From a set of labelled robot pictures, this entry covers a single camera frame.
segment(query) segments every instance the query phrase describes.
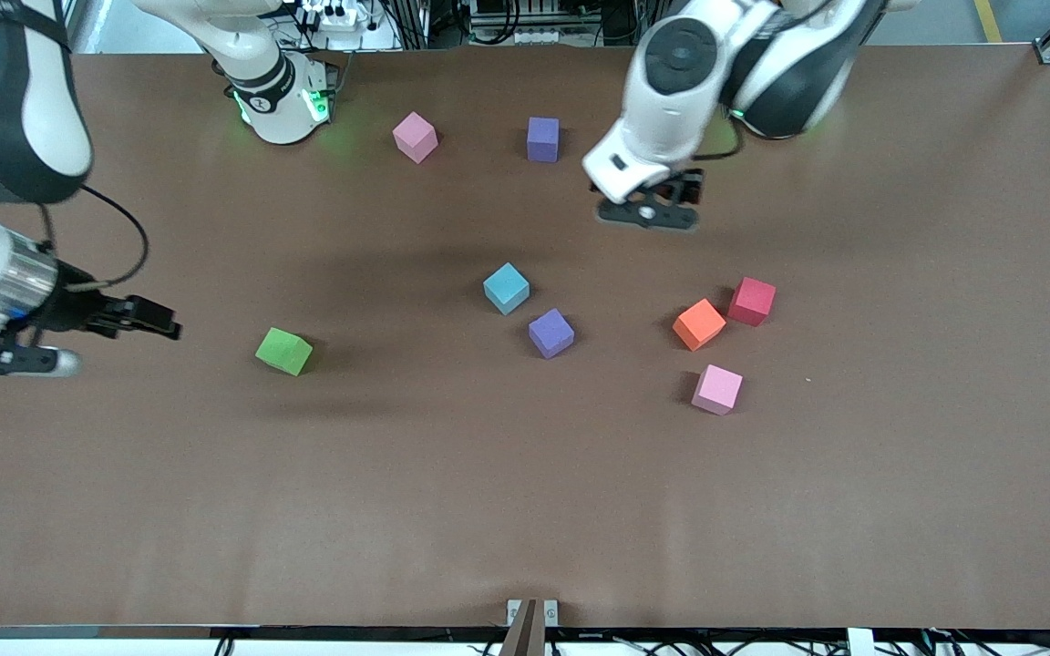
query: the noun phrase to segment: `cube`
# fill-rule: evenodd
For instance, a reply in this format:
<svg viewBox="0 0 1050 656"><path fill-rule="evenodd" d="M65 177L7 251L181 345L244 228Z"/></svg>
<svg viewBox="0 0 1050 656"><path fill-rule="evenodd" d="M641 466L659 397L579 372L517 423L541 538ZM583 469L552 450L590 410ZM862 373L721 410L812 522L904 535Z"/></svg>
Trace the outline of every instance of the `cube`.
<svg viewBox="0 0 1050 656"><path fill-rule="evenodd" d="M674 320L673 327L688 348L699 350L720 334L727 323L711 301L704 299L684 311L679 319Z"/></svg>
<svg viewBox="0 0 1050 656"><path fill-rule="evenodd" d="M528 324L528 338L542 352L542 357L549 360L574 343L574 329L558 308L553 308Z"/></svg>
<svg viewBox="0 0 1050 656"><path fill-rule="evenodd" d="M741 279L740 285L736 288L736 294L732 296L732 304L729 304L729 319L759 325L768 319L774 298L776 298L776 288L770 283L754 278Z"/></svg>
<svg viewBox="0 0 1050 656"><path fill-rule="evenodd" d="M484 295L501 314L508 314L528 298L528 279L518 273L516 267L505 262L505 266L484 279Z"/></svg>
<svg viewBox="0 0 1050 656"><path fill-rule="evenodd" d="M391 132L396 136L396 146L414 163L423 162L440 145L437 129L416 112L407 114L403 123L396 125Z"/></svg>
<svg viewBox="0 0 1050 656"><path fill-rule="evenodd" d="M296 377L302 373L302 366L310 357L310 352L313 352L313 348L302 337L271 327L254 356L275 369L282 369L291 377Z"/></svg>
<svg viewBox="0 0 1050 656"><path fill-rule="evenodd" d="M528 120L528 158L533 163L558 162L558 120L533 117Z"/></svg>
<svg viewBox="0 0 1050 656"><path fill-rule="evenodd" d="M691 404L715 415L727 415L736 406L741 383L741 375L709 364L699 376Z"/></svg>

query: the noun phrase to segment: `orange cube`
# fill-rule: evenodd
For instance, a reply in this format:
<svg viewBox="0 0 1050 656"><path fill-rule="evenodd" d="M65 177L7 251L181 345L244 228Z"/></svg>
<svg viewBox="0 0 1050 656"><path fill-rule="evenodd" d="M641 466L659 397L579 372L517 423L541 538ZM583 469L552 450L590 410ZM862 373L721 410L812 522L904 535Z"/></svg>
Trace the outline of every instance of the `orange cube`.
<svg viewBox="0 0 1050 656"><path fill-rule="evenodd" d="M727 323L715 306L704 299L688 308L679 315L679 319L674 320L674 332L688 348L699 350L701 345L712 341L712 337L720 334Z"/></svg>

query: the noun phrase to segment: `brown table surface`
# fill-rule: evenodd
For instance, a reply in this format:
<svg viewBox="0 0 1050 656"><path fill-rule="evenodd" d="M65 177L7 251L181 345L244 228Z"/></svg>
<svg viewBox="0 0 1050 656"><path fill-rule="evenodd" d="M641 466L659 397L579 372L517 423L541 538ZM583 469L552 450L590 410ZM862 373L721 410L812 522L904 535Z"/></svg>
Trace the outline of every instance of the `brown table surface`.
<svg viewBox="0 0 1050 656"><path fill-rule="evenodd" d="M0 379L0 623L1050 626L1050 66L866 48L833 115L708 166L701 228L591 218L580 157L628 51L359 56L275 147L209 61L76 59L92 183L149 229L124 287L178 343L56 335ZM408 162L412 111L440 148ZM529 163L530 115L563 157ZM722 126L705 147L721 147ZM38 233L28 208L0 209ZM136 253L87 196L62 257ZM532 298L483 298L512 261ZM688 353L676 311L753 275L770 322ZM544 361L526 324L578 341ZM316 355L255 361L271 325ZM687 405L746 376L738 412Z"/></svg>

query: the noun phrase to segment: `green led light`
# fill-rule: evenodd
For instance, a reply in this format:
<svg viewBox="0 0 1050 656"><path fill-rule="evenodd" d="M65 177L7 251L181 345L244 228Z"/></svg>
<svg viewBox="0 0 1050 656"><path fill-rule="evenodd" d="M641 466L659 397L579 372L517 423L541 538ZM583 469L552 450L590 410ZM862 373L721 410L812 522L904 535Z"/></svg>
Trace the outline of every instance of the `green led light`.
<svg viewBox="0 0 1050 656"><path fill-rule="evenodd" d="M308 104L310 117L314 121L321 123L330 118L330 109L327 107L327 100L318 91L307 91L302 93L302 99Z"/></svg>
<svg viewBox="0 0 1050 656"><path fill-rule="evenodd" d="M245 121L246 123L250 123L250 114L247 114L247 112L246 112L246 104L243 103L242 97L237 96L237 91L233 92L233 99L237 101L237 107L238 107L238 109L242 109L242 121Z"/></svg>

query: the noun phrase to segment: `blue cube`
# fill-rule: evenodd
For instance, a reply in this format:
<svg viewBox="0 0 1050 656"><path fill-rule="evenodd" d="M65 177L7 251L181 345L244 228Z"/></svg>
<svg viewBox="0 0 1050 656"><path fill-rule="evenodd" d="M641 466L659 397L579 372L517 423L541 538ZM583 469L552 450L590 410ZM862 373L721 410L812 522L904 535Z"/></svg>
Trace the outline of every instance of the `blue cube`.
<svg viewBox="0 0 1050 656"><path fill-rule="evenodd" d="M528 158L533 163L558 162L558 120L533 117L528 120Z"/></svg>
<svg viewBox="0 0 1050 656"><path fill-rule="evenodd" d="M528 324L528 338L542 352L542 357L549 360L574 343L574 329L558 308L553 308Z"/></svg>
<svg viewBox="0 0 1050 656"><path fill-rule="evenodd" d="M528 298L528 279L518 273L513 266L505 262L505 266L485 279L484 295L488 296L501 314L508 314Z"/></svg>

